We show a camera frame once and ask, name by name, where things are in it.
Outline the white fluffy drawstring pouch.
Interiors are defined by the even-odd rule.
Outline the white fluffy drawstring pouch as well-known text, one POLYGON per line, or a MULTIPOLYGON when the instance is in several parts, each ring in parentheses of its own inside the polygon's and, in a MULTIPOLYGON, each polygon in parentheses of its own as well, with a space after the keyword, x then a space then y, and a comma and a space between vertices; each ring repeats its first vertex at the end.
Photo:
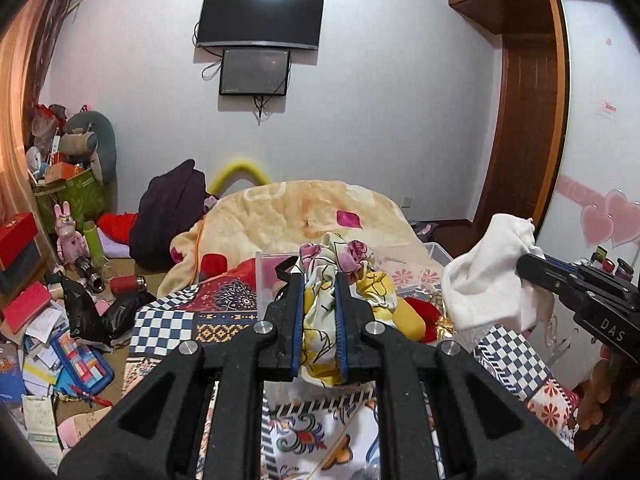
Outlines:
POLYGON ((520 334, 550 321, 552 293, 516 273, 519 258, 544 255, 534 232, 532 220, 494 214, 480 241, 442 270, 442 300, 465 350, 496 325, 520 334))

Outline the gold shiny drawstring pouch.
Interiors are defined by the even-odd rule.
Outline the gold shiny drawstring pouch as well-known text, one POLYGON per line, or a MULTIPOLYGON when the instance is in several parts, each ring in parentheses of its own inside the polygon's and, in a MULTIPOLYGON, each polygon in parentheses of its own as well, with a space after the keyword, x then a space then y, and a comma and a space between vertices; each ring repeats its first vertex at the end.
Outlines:
POLYGON ((456 328, 454 327, 454 323, 446 315, 442 315, 435 322, 435 332, 437 340, 454 338, 457 333, 456 328))

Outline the red velvet pouch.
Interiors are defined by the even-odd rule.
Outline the red velvet pouch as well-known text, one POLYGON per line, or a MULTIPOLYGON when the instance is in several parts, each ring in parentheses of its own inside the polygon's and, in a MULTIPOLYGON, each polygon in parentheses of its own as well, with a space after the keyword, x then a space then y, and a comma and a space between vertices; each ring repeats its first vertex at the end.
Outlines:
POLYGON ((436 341, 438 337, 438 322, 442 318, 442 314, 437 307, 434 306, 434 304, 419 298, 405 297, 404 300, 413 308, 413 311, 422 318, 422 321, 425 324, 422 342, 424 344, 430 344, 431 342, 436 341))

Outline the floral yellow scrunchie cloth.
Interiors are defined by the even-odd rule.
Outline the floral yellow scrunchie cloth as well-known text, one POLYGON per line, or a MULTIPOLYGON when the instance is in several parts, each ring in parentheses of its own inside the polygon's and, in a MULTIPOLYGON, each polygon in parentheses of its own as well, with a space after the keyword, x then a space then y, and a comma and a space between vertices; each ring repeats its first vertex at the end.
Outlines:
POLYGON ((392 327, 397 326, 395 285, 366 244, 334 232, 299 248, 294 272, 303 277, 304 285, 299 376, 323 388, 343 385, 338 364, 337 278, 343 274, 350 294, 367 301, 374 318, 392 327))

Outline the blue pencil case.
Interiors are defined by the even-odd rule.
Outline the blue pencil case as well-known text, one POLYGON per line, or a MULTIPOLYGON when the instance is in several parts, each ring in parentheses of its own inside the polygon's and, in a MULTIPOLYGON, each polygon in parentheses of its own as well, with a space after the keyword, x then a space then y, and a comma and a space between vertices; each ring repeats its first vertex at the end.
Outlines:
POLYGON ((74 387, 84 393, 97 396, 113 380, 114 372, 102 354, 95 348, 77 342, 66 330, 51 339, 51 348, 61 362, 55 388, 74 396, 74 387))

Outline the brown wooden door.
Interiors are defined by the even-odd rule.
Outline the brown wooden door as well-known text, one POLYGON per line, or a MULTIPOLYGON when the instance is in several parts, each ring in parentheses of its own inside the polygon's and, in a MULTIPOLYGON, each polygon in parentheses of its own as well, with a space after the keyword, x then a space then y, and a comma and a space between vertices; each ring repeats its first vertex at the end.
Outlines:
POLYGON ((495 214, 537 217, 546 196, 558 92, 550 35, 503 37, 502 84, 494 143, 474 218, 483 233, 495 214))

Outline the pink plush bunny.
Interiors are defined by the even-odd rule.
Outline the pink plush bunny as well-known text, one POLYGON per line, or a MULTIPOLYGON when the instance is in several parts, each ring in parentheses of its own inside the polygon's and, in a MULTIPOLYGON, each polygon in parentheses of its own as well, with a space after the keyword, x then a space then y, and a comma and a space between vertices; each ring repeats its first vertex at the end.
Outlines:
POLYGON ((69 266, 74 266, 78 258, 88 258, 90 252, 85 237, 76 230, 76 221, 70 212, 70 204, 64 200, 54 205, 54 230, 58 237, 56 252, 58 258, 69 266))

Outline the green bottle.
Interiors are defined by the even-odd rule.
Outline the green bottle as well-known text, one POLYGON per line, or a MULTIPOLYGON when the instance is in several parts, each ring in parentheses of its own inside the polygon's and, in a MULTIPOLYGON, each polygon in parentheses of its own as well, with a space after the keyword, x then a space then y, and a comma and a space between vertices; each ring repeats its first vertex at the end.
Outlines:
POLYGON ((98 269, 102 269, 106 265, 107 260, 99 237, 98 227, 93 221, 86 221, 84 223, 84 237, 92 264, 98 269))

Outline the dark purple clothing pile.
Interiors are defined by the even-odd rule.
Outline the dark purple clothing pile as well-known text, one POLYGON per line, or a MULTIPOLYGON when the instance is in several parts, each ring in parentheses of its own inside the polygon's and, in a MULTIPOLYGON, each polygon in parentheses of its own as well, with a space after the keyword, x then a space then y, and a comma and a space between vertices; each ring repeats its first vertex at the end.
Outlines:
POLYGON ((153 178, 142 195, 129 231, 129 255, 145 271, 166 272, 175 263, 171 241, 202 218, 205 174, 193 159, 153 178))

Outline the red flat box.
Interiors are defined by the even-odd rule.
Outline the red flat box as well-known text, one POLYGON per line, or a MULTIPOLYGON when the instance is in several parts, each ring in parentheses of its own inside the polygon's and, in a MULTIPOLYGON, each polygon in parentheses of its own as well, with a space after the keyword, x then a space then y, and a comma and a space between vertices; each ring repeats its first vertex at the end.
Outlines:
POLYGON ((16 214, 0 228, 0 264, 5 271, 38 233, 31 212, 16 214))

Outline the beige fleece blanket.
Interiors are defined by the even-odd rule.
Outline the beige fleece blanket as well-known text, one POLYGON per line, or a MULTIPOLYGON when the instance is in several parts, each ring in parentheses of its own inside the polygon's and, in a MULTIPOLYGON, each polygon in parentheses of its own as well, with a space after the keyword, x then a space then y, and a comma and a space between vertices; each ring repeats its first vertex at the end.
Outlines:
POLYGON ((233 269, 258 252, 297 252, 326 233, 361 240, 371 249, 418 266, 430 255, 400 208, 388 197, 342 181, 303 180, 247 188, 218 200, 170 248, 182 255, 158 288, 163 297, 192 284, 206 254, 227 258, 233 269))

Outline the green cardboard box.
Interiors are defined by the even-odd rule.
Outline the green cardboard box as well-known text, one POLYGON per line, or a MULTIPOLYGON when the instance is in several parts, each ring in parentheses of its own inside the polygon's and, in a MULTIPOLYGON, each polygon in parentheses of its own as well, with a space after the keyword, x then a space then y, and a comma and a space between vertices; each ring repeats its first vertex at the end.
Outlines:
POLYGON ((70 212, 76 228, 82 230, 87 220, 94 221, 111 208, 113 187, 103 185, 94 177, 90 169, 71 179, 36 186, 34 191, 43 229, 54 233, 54 205, 70 204, 70 212))

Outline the grey plush toy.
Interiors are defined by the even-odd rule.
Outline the grey plush toy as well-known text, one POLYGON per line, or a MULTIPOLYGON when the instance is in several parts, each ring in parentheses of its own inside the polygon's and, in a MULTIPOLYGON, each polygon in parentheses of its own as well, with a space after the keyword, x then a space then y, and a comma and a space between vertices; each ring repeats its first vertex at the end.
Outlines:
POLYGON ((58 150, 75 162, 88 162, 99 184, 110 184, 116 176, 114 128, 95 110, 80 112, 65 123, 58 150))

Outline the orange pink curtain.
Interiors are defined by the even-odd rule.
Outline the orange pink curtain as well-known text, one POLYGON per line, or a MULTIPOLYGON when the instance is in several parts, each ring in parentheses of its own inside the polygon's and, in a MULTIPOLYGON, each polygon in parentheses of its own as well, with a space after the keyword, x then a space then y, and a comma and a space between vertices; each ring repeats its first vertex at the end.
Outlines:
POLYGON ((34 215, 36 246, 49 266, 55 251, 39 218, 25 148, 58 34, 73 0, 1 0, 1 220, 34 215))

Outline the large wall television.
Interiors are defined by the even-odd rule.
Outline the large wall television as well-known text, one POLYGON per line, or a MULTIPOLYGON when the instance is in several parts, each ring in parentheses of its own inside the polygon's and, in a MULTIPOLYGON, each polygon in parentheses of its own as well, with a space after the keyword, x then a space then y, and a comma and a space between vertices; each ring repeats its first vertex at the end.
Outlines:
POLYGON ((204 0, 199 47, 316 50, 324 0, 204 0))

